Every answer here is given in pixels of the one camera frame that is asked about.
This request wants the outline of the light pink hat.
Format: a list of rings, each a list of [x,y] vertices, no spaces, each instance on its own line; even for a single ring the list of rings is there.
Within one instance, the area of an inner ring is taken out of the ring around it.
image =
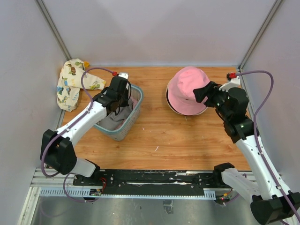
[[[122,124],[126,121],[126,119],[130,116],[137,105],[138,101],[131,97],[128,101],[129,106],[126,106],[125,109],[121,112],[121,115],[125,116],[124,119],[121,120],[121,123],[116,127],[116,129],[120,128]]]

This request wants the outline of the pink bucket hat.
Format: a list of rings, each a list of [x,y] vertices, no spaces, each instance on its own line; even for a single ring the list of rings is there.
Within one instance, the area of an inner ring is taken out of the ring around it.
[[[204,71],[196,67],[184,67],[169,81],[167,88],[170,92],[179,93],[189,98],[195,97],[194,89],[205,87],[210,82]]]

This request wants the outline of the grey bucket hat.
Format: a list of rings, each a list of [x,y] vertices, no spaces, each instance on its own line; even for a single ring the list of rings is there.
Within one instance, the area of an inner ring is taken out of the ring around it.
[[[115,114],[115,112],[111,112],[107,117],[99,121],[97,125],[107,130],[116,130],[128,118],[132,110],[133,103],[129,101],[128,106],[121,107],[117,115]]]

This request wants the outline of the grey plastic laundry basket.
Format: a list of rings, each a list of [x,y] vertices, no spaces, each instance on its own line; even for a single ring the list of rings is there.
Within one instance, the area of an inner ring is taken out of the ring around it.
[[[130,114],[130,116],[126,119],[126,121],[122,124],[120,128],[116,130],[107,130],[97,125],[97,123],[94,125],[94,128],[96,128],[102,134],[110,137],[115,141],[122,141],[126,137],[126,135],[138,119],[141,112],[141,103],[143,101],[144,93],[141,88],[135,85],[132,85],[131,91],[131,97],[135,98],[138,101],[138,103],[133,112]]]

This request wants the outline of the black bucket hat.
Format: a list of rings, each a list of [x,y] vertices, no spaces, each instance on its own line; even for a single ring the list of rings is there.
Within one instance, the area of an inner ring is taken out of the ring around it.
[[[200,112],[204,107],[204,103],[198,103],[195,97],[187,97],[182,94],[176,95],[173,92],[168,91],[168,99],[172,107],[182,114],[194,114]]]

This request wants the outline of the beige bucket hat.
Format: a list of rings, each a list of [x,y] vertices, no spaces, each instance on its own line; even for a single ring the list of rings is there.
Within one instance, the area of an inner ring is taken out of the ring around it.
[[[177,113],[177,114],[179,114],[179,115],[184,115],[184,116],[197,116],[197,115],[200,115],[200,114],[204,113],[204,112],[208,109],[207,107],[204,107],[204,108],[203,108],[200,112],[198,112],[198,113],[194,113],[194,114],[191,114],[191,115],[190,115],[190,114],[182,114],[182,113],[176,111],[176,110],[172,107],[172,105],[170,104],[170,101],[169,101],[169,99],[168,99],[168,88],[166,89],[165,97],[166,97],[168,106],[169,106],[175,113]]]

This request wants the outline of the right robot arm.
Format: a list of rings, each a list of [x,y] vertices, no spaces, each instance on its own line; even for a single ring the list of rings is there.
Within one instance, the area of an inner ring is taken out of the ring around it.
[[[276,171],[253,121],[246,115],[248,97],[239,87],[222,90],[221,85],[209,82],[193,91],[198,103],[216,110],[223,120],[225,132],[243,153],[255,181],[249,181],[231,164],[216,166],[219,172],[212,176],[219,188],[232,187],[249,204],[252,215],[261,225],[280,221],[286,225],[298,225],[300,194],[292,192]]]

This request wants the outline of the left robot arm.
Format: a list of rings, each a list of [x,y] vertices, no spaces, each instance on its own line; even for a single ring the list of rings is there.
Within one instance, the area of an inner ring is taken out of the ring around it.
[[[131,87],[128,77],[128,73],[117,74],[111,79],[109,87],[94,96],[86,108],[68,124],[56,131],[45,131],[42,137],[41,164],[47,164],[63,175],[79,174],[89,185],[98,184],[100,173],[96,171],[96,164],[78,158],[74,147],[97,122],[110,113],[118,113],[128,103]]]

